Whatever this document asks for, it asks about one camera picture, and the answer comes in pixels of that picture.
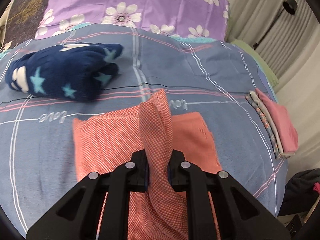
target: red fabric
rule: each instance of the red fabric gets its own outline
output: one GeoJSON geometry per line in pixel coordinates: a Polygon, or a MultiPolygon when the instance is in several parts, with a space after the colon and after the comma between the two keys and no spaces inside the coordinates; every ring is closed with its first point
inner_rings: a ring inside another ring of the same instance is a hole
{"type": "Polygon", "coordinates": [[[129,161],[132,152],[146,150],[149,188],[130,195],[129,240],[188,239],[186,199],[171,188],[167,165],[174,148],[207,172],[221,170],[213,136],[199,113],[171,117],[160,90],[139,106],[87,121],[74,119],[73,127],[78,180],[91,171],[111,172],[129,161]]]}
{"type": "Polygon", "coordinates": [[[319,182],[315,183],[315,185],[313,187],[313,190],[318,192],[319,195],[320,195],[320,183],[319,182]]]}
{"type": "Polygon", "coordinates": [[[290,121],[287,109],[284,106],[273,102],[258,88],[256,88],[256,92],[261,101],[265,104],[277,127],[283,151],[285,153],[295,152],[298,149],[298,133],[290,121]]]}

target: pink fabric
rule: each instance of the pink fabric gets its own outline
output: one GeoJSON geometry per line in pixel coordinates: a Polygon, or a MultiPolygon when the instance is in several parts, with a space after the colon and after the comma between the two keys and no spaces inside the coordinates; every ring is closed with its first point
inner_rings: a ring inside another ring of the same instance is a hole
{"type": "Polygon", "coordinates": [[[319,182],[315,183],[315,185],[313,187],[313,190],[318,192],[319,195],[320,195],[320,183],[319,182]]]}
{"type": "Polygon", "coordinates": [[[298,133],[293,127],[287,109],[273,102],[263,92],[256,88],[256,92],[268,109],[275,123],[284,152],[295,152],[298,149],[298,133]]]}
{"type": "MultiPolygon", "coordinates": [[[[164,90],[139,106],[74,119],[78,180],[91,171],[106,173],[145,149],[150,177],[148,192],[130,194],[128,240],[187,240],[187,206],[167,179],[172,149],[204,171],[221,170],[212,134],[199,113],[171,116],[164,90]]],[[[216,224],[217,238],[219,228],[216,224]]]]}

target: star pattern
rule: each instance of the star pattern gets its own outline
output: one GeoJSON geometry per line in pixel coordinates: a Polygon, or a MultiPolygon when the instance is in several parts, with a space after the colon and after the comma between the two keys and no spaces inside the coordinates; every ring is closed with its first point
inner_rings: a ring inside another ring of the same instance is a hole
{"type": "Polygon", "coordinates": [[[110,50],[104,48],[104,51],[106,52],[106,56],[104,57],[103,60],[107,63],[111,63],[115,59],[116,50],[113,49],[110,52],[110,50]]]}
{"type": "Polygon", "coordinates": [[[45,81],[45,78],[42,78],[40,76],[40,68],[41,67],[37,67],[36,69],[36,73],[34,76],[30,76],[30,80],[33,83],[33,90],[35,93],[42,93],[42,94],[46,94],[45,91],[42,88],[42,83],[45,81]]]}
{"type": "Polygon", "coordinates": [[[62,90],[64,91],[65,97],[75,98],[74,93],[76,92],[76,90],[71,88],[70,83],[68,83],[64,87],[62,87],[62,90]]]}
{"type": "Polygon", "coordinates": [[[108,82],[110,81],[110,79],[112,78],[111,75],[106,75],[104,73],[98,72],[99,76],[95,77],[94,79],[99,80],[101,82],[101,85],[104,87],[106,84],[108,84],[108,82]]]}

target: white stripe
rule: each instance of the white stripe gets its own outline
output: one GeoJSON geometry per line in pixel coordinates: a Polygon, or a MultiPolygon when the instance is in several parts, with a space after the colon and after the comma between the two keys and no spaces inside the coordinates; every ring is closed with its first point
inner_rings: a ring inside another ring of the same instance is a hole
{"type": "Polygon", "coordinates": [[[136,39],[136,48],[137,48],[137,53],[136,53],[136,60],[137,60],[137,70],[140,74],[140,76],[142,77],[143,83],[144,83],[144,88],[150,89],[149,85],[147,84],[147,79],[146,76],[144,75],[143,71],[140,69],[140,60],[138,59],[138,55],[139,55],[139,38],[136,39]]]}
{"type": "Polygon", "coordinates": [[[224,45],[223,41],[220,41],[220,43],[222,44],[222,46],[225,48],[225,49],[230,49],[229,47],[227,47],[226,45],[224,45]]]}
{"type": "Polygon", "coordinates": [[[65,39],[60,43],[60,45],[66,44],[67,41],[68,41],[70,38],[72,38],[73,36],[75,36],[75,34],[76,34],[76,30],[71,31],[69,37],[65,38],[65,39]]]}
{"type": "Polygon", "coordinates": [[[187,105],[199,105],[199,104],[215,104],[215,103],[221,103],[221,104],[227,104],[227,103],[234,103],[236,104],[236,102],[234,101],[211,101],[211,102],[191,102],[191,103],[187,103],[187,105]]]}
{"type": "Polygon", "coordinates": [[[82,114],[82,113],[75,113],[75,114],[68,114],[65,117],[73,116],[73,115],[85,115],[85,116],[93,116],[93,115],[101,115],[105,113],[100,113],[100,114],[82,114]]]}
{"type": "Polygon", "coordinates": [[[11,181],[11,186],[12,186],[13,203],[14,203],[14,207],[15,207],[16,212],[17,212],[17,216],[19,218],[19,221],[20,221],[20,223],[22,225],[22,228],[25,231],[25,233],[27,233],[28,227],[26,225],[26,222],[24,220],[24,217],[23,217],[20,205],[19,205],[18,193],[17,193],[17,188],[16,188],[16,185],[15,185],[14,155],[15,155],[15,142],[16,142],[16,138],[17,138],[17,133],[16,132],[18,131],[19,119],[21,119],[21,116],[22,116],[22,113],[23,113],[23,110],[24,110],[24,106],[28,103],[28,101],[31,99],[31,97],[32,97],[32,95],[28,95],[27,96],[27,98],[24,100],[24,102],[22,104],[22,108],[19,109],[18,114],[16,116],[16,122],[14,123],[13,130],[12,130],[12,135],[11,135],[10,156],[9,156],[9,171],[10,171],[10,181],[11,181]]]}
{"type": "Polygon", "coordinates": [[[250,77],[251,77],[251,79],[252,79],[252,85],[256,88],[256,84],[254,83],[253,76],[251,75],[251,73],[250,73],[250,71],[249,71],[249,69],[248,69],[248,65],[247,65],[247,63],[244,61],[243,53],[242,53],[242,52],[240,52],[240,54],[241,54],[241,59],[242,59],[242,61],[243,61],[243,63],[244,63],[244,67],[245,67],[245,69],[246,69],[246,70],[247,70],[247,72],[249,73],[249,76],[250,76],[250,77]]]}
{"type": "Polygon", "coordinates": [[[1,75],[1,77],[0,77],[0,83],[1,83],[1,81],[2,81],[2,79],[3,79],[3,77],[4,77],[4,75],[5,75],[5,73],[7,72],[8,68],[9,68],[9,66],[10,66],[10,64],[11,64],[12,59],[15,57],[15,55],[18,54],[18,52],[19,52],[22,48],[24,48],[25,46],[29,45],[29,43],[30,43],[31,41],[32,41],[32,40],[28,40],[23,47],[21,47],[20,49],[18,49],[17,51],[14,52],[14,54],[13,54],[12,57],[9,59],[9,61],[8,61],[8,63],[7,63],[7,66],[5,67],[3,73],[2,73],[2,75],[1,75]]]}
{"type": "Polygon", "coordinates": [[[33,121],[33,120],[40,120],[40,118],[31,118],[31,119],[22,119],[22,120],[13,120],[13,121],[0,122],[0,125],[1,124],[5,124],[5,123],[33,121]]]}
{"type": "MultiPolygon", "coordinates": [[[[207,71],[205,70],[205,68],[202,66],[201,64],[201,61],[200,61],[200,58],[196,55],[193,47],[188,44],[187,45],[190,49],[191,49],[191,54],[192,56],[195,58],[196,62],[197,62],[197,65],[198,67],[201,69],[202,73],[206,75],[206,80],[210,81],[220,92],[224,93],[228,98],[230,98],[232,101],[234,101],[237,105],[239,105],[248,115],[248,117],[250,118],[250,121],[251,123],[254,125],[254,127],[256,128],[260,138],[262,139],[263,141],[263,144],[265,145],[266,149],[268,150],[269,152],[269,157],[270,157],[270,161],[271,161],[271,166],[272,166],[272,169],[273,169],[273,173],[275,172],[275,169],[273,167],[273,162],[272,162],[272,153],[271,153],[271,149],[270,149],[270,146],[268,145],[267,143],[267,140],[265,139],[265,137],[263,136],[263,133],[261,132],[259,126],[256,124],[256,122],[251,118],[249,112],[244,108],[242,107],[238,101],[236,101],[233,96],[231,96],[228,92],[226,92],[224,90],[224,88],[222,88],[221,86],[219,86],[215,81],[212,81],[210,79],[210,75],[207,73],[207,71]]],[[[277,207],[277,190],[276,190],[276,179],[275,179],[275,195],[276,195],[276,207],[277,207]]]]}
{"type": "Polygon", "coordinates": [[[142,102],[146,102],[147,100],[146,100],[146,96],[144,94],[144,87],[142,85],[142,81],[141,81],[140,75],[137,70],[137,45],[136,45],[137,44],[137,42],[136,42],[137,35],[135,35],[134,28],[131,27],[130,29],[134,33],[134,35],[132,35],[132,57],[133,57],[132,68],[134,70],[134,73],[135,73],[137,80],[138,80],[138,83],[139,83],[140,94],[142,95],[141,100],[142,100],[142,102]]]}

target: pink stripe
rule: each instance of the pink stripe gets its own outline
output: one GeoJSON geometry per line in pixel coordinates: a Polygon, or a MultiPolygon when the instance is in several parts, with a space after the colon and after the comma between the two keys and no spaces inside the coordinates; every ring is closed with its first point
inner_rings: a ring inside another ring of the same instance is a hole
{"type": "Polygon", "coordinates": [[[261,195],[261,193],[262,193],[265,189],[268,188],[268,186],[269,186],[270,183],[271,183],[271,181],[266,185],[265,188],[262,189],[262,191],[261,191],[257,196],[254,196],[254,197],[255,197],[255,198],[258,198],[258,197],[261,195]]]}
{"type": "Polygon", "coordinates": [[[258,190],[256,193],[253,194],[253,196],[255,198],[257,198],[258,196],[260,196],[260,194],[266,189],[268,188],[269,184],[275,179],[276,174],[278,173],[278,171],[280,170],[280,168],[282,167],[282,164],[284,163],[284,160],[282,160],[278,166],[275,169],[275,172],[270,176],[270,178],[267,180],[266,183],[264,183],[258,190]]]}
{"type": "MultiPolygon", "coordinates": [[[[76,38],[76,39],[68,39],[68,42],[77,42],[77,41],[84,40],[84,39],[86,39],[86,38],[92,38],[92,37],[95,37],[95,36],[105,35],[105,34],[127,34],[127,35],[140,36],[140,37],[142,37],[142,38],[146,38],[146,39],[149,39],[149,40],[158,42],[158,43],[160,43],[160,44],[169,46],[169,47],[171,47],[171,48],[173,48],[173,49],[176,49],[176,50],[178,50],[178,51],[191,53],[191,50],[190,50],[190,49],[178,49],[177,47],[173,46],[173,45],[170,44],[170,43],[167,43],[167,42],[164,42],[164,41],[160,41],[160,40],[157,40],[157,39],[153,39],[153,38],[150,38],[150,37],[145,36],[145,35],[142,35],[142,34],[135,34],[135,33],[132,33],[132,32],[101,32],[101,33],[93,33],[93,34],[87,35],[86,37],[80,37],[80,38],[76,38]]],[[[198,47],[195,47],[194,50],[195,50],[195,51],[199,51],[199,50],[206,49],[206,48],[210,48],[210,47],[212,47],[212,45],[210,45],[210,44],[204,44],[204,45],[200,45],[200,46],[198,46],[198,47]]]]}
{"type": "MultiPolygon", "coordinates": [[[[143,88],[141,90],[136,90],[136,91],[123,91],[123,92],[112,92],[112,93],[107,93],[107,94],[101,94],[101,96],[108,96],[108,95],[113,95],[113,94],[135,94],[135,93],[139,93],[143,90],[151,90],[151,91],[157,91],[160,90],[160,88],[157,89],[150,89],[150,88],[143,88]]],[[[218,92],[205,92],[204,90],[191,90],[191,89],[186,89],[186,90],[168,90],[165,89],[167,91],[168,94],[175,94],[175,95],[211,95],[211,96],[222,96],[222,97],[226,97],[224,94],[222,93],[218,93],[218,92]]],[[[99,98],[97,100],[104,100],[104,99],[109,99],[109,98],[99,98]]],[[[39,102],[47,102],[47,101],[53,101],[53,100],[58,100],[56,98],[52,98],[52,99],[46,99],[46,100],[39,100],[39,101],[32,101],[30,103],[39,103],[39,102]]],[[[29,105],[28,107],[32,107],[32,106],[46,106],[46,105],[54,105],[54,104],[61,104],[61,103],[70,103],[70,102],[74,102],[74,101],[57,101],[57,102],[53,102],[50,104],[35,104],[35,105],[29,105]]],[[[22,105],[23,103],[17,103],[17,104],[13,104],[13,105],[8,105],[8,106],[4,106],[1,107],[0,109],[2,109],[0,111],[1,112],[8,112],[11,110],[16,110],[16,109],[20,109],[22,107],[14,107],[14,108],[10,108],[10,109],[5,109],[7,107],[12,107],[12,106],[18,106],[18,105],[22,105]]]]}
{"type": "MultiPolygon", "coordinates": [[[[281,162],[279,162],[278,166],[275,168],[275,172],[282,162],[283,162],[283,160],[281,162]]],[[[272,178],[272,176],[274,176],[275,172],[273,174],[271,174],[270,178],[257,190],[256,193],[254,193],[254,195],[256,195],[259,192],[259,190],[262,189],[269,182],[269,180],[272,178]]]]}
{"type": "MultiPolygon", "coordinates": [[[[52,98],[52,99],[46,99],[46,100],[39,100],[39,101],[32,101],[31,103],[39,103],[39,102],[46,102],[46,101],[52,101],[52,100],[58,100],[57,98],[52,98]]],[[[7,106],[4,106],[4,107],[0,107],[0,109],[4,109],[6,107],[11,107],[11,106],[18,106],[18,105],[22,105],[23,103],[16,103],[16,104],[13,104],[13,105],[7,105],[7,106]]]]}
{"type": "MultiPolygon", "coordinates": [[[[117,96],[117,97],[109,97],[109,98],[99,98],[99,99],[97,99],[97,101],[107,100],[107,99],[113,99],[113,98],[137,98],[137,97],[142,97],[142,96],[143,96],[143,95],[137,95],[137,96],[117,96]]],[[[62,104],[62,103],[74,103],[74,101],[58,101],[58,102],[47,103],[47,104],[21,106],[21,107],[15,107],[15,108],[12,108],[12,109],[1,110],[0,112],[8,112],[8,111],[11,111],[11,110],[16,110],[16,109],[20,109],[20,108],[28,108],[28,107],[33,107],[33,106],[51,106],[51,105],[62,104]]]]}

